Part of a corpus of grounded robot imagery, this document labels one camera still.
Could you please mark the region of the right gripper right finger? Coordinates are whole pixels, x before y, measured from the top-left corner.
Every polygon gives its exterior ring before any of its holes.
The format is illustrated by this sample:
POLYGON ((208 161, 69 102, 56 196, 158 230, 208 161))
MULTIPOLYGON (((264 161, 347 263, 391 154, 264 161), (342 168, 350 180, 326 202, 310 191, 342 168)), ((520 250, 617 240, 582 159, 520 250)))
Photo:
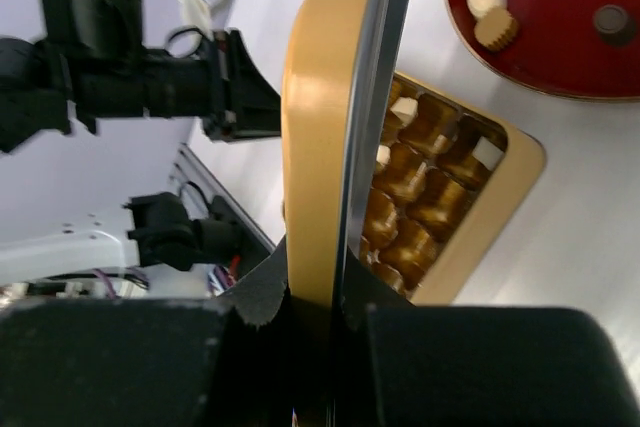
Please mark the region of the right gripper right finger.
POLYGON ((635 426, 639 403, 588 314, 410 304, 352 254, 336 269, 338 426, 635 426))

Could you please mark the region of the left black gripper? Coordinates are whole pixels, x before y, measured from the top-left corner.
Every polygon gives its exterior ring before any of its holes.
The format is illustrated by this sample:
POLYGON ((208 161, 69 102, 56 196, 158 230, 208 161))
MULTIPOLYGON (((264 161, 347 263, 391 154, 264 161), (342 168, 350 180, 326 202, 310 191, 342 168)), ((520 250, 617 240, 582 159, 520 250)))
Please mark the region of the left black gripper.
POLYGON ((189 56, 148 49, 133 66, 86 64, 72 74, 72 93, 77 120, 93 134, 101 119, 199 117, 234 140, 281 136, 281 97, 237 29, 201 35, 189 56))

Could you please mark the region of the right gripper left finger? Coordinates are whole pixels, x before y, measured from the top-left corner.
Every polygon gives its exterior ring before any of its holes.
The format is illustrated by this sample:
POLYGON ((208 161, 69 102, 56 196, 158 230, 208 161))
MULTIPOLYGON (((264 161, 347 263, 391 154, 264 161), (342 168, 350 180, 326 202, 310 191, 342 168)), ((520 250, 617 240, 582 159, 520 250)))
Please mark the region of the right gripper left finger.
POLYGON ((215 298, 1 311, 5 426, 288 426, 286 248, 215 298))

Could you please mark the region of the silver square tin lid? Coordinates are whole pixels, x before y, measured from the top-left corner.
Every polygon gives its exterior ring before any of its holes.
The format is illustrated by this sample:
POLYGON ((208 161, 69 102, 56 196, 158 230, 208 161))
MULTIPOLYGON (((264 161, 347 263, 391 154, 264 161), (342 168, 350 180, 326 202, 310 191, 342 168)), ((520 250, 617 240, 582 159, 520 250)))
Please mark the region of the silver square tin lid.
POLYGON ((360 244, 409 0, 304 0, 281 89, 288 279, 337 306, 360 244))

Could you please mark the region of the white square chocolate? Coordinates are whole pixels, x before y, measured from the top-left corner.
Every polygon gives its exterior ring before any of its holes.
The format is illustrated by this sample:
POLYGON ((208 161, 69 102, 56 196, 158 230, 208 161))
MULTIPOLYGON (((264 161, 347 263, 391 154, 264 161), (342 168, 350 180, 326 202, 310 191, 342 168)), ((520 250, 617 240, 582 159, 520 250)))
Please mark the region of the white square chocolate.
POLYGON ((403 126, 407 126, 417 115, 418 101, 414 98, 400 97, 391 106, 390 111, 400 119, 403 126))

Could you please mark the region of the white rectangular chocolate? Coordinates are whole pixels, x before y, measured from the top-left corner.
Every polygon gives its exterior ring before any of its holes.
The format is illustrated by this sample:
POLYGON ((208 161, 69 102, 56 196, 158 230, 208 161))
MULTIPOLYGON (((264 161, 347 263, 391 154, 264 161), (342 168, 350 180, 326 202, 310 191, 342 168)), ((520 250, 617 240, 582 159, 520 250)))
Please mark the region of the white rectangular chocolate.
POLYGON ((472 157, 489 171, 494 171, 501 161, 504 151, 486 137, 481 137, 474 147, 472 157))

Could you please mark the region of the gold chocolate box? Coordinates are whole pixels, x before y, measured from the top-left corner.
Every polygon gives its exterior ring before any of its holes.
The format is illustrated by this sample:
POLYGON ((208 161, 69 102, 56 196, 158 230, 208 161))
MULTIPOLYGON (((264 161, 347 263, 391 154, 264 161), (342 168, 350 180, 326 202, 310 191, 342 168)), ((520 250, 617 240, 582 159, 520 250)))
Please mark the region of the gold chocolate box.
POLYGON ((360 260, 414 305, 454 301, 540 177, 546 154, 508 122, 401 73, 394 75, 360 235, 360 260), (403 126, 390 108, 418 101, 403 126), (471 153, 481 137, 504 151, 494 171, 471 153))

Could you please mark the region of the tan ridged cup chocolate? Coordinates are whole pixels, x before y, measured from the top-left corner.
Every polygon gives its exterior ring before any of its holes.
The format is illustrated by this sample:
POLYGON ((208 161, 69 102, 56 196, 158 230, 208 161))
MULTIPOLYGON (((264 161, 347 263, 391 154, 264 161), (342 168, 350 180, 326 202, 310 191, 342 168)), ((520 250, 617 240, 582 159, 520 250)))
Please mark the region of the tan ridged cup chocolate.
POLYGON ((490 52, 506 48, 517 36, 519 23, 504 7, 495 7, 482 17, 474 27, 479 44, 490 52))

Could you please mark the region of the dark round chocolate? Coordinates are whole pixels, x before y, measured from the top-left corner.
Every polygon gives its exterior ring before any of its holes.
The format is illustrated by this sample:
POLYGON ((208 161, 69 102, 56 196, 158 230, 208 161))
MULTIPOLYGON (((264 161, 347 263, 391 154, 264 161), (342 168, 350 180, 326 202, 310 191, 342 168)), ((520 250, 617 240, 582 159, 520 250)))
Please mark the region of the dark round chocolate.
POLYGON ((637 32, 635 19, 626 9, 615 4, 598 8, 593 15, 593 26, 598 37, 614 47, 629 44, 637 32))

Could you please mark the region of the round red tray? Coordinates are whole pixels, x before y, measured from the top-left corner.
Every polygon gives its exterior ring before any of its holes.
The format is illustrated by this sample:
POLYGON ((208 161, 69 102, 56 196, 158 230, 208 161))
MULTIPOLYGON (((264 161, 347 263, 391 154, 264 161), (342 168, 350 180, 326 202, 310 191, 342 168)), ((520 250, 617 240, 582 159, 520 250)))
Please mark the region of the round red tray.
POLYGON ((519 23, 515 39, 490 52, 474 36, 466 0, 446 0, 463 45, 490 70, 521 86, 565 98, 631 101, 639 97, 639 0, 507 0, 519 23), (603 5, 623 7, 637 32, 627 45, 604 43, 593 26, 603 5))

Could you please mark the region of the aluminium rail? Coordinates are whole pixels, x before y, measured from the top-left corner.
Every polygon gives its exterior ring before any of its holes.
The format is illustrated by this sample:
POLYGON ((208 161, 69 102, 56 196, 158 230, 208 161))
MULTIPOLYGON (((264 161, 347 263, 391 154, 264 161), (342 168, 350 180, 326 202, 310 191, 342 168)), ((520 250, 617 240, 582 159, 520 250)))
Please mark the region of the aluminium rail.
POLYGON ((275 249, 275 244, 195 153, 181 144, 168 178, 168 189, 183 202, 192 217, 213 216, 235 221, 244 233, 239 248, 238 275, 246 275, 275 249))

